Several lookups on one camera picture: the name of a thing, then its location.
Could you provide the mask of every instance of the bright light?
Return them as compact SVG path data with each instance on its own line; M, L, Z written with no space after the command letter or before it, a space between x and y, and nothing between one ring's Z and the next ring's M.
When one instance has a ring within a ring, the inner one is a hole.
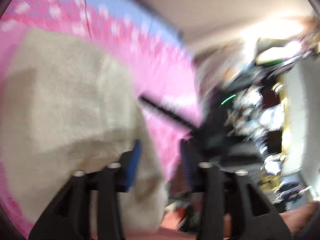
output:
M282 87L283 87L283 84L276 83L276 84L272 87L272 90L277 93Z
M260 149L260 153L263 154L266 150L268 150L268 147L267 147L267 146L262 147L262 148Z
M274 84L273 87L272 87L272 91L274 91L278 86L280 86L280 83Z
M264 163L271 162L272 159L273 159L273 156L272 156L272 155L269 155L269 156L264 160Z
M278 91L281 89L283 87L283 85L281 84L281 85L279 85L279 86L277 86L277 88L275 89L275 92L276 93L278 93Z
M316 195L317 195L317 200L320 200L320 175L318 176L318 179L316 182Z
M245 61L246 62L251 62L255 56L256 56L256 46L257 46L257 39L246 39L244 48L243 48L243 53L245 55Z
M260 53L256 58L257 65L267 62L291 58L301 49L301 44L297 41L289 42L285 47L272 47Z
M266 109L260 117L260 123L263 125L268 125L272 120L273 110Z
M289 130L285 130L282 133L282 147L286 149L289 147L290 143L291 143L291 133L289 132Z
M249 104L256 105L259 100L262 98L262 95L256 90L248 92L248 102Z
M269 19L246 29L242 35L246 40L258 38L285 40L301 33L304 26L297 21Z
M281 105L277 105L274 107L274 114L273 114L273 125L270 127L272 130L279 130L284 123L284 111Z
M301 49L301 44L297 41L291 41L284 47L284 57L293 57Z
M277 175L281 171L279 163L273 161L265 163L264 168L273 175Z

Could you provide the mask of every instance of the black object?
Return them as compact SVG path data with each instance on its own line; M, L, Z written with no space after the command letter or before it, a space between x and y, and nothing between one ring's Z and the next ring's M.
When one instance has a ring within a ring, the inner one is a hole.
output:
M320 208L294 240L316 240L320 237Z
M118 205L118 192L132 185L141 152L141 142L122 154L116 163L101 171L76 171L44 210L29 240L89 240L90 191L98 190L99 240L124 239Z
M284 201L285 203L296 201L302 197L302 194L300 194L300 191L305 189L306 187L302 188L296 188L296 189L290 189L283 193L279 193L276 198L276 203Z
M185 214L178 225L179 231L186 233L198 233L200 226L198 213L192 205L186 206L184 212Z
M228 173L203 162L192 139L182 140L180 151L192 191L204 192L197 240L223 239L225 201L227 212L231 215L231 239L292 239L277 209L250 181L245 170Z
M155 102L151 101L151 99L147 98L145 95L140 95L139 99L141 101L147 103L148 105L156 108L158 111L162 112L163 114L169 116L173 120L179 122L183 126L186 126L186 127L190 128L191 130L197 130L198 129L195 125L191 124L190 122L188 122L187 120L185 120L182 117L178 116L177 114L174 114L173 112L171 112L171 111L169 111L167 109L164 109L163 107L157 105Z
M245 73L241 73L237 79L235 79L227 88L226 91L235 91L238 89L243 89L249 87L252 83L261 82L264 78L271 78L274 75L283 73L293 67L300 59L303 59L303 55L298 55L292 58L287 59L284 62L278 63L276 65L266 67L261 70L259 73L255 73L255 65L250 64Z
M266 139L269 153L282 152L282 130L269 131Z
M292 189L294 187L299 186L299 184L300 184L300 181L284 183L284 184L281 185L281 187L275 193L278 194L278 193L285 192L287 190L290 190L290 189Z
M2 206L0 205L0 239L26 240L12 224Z

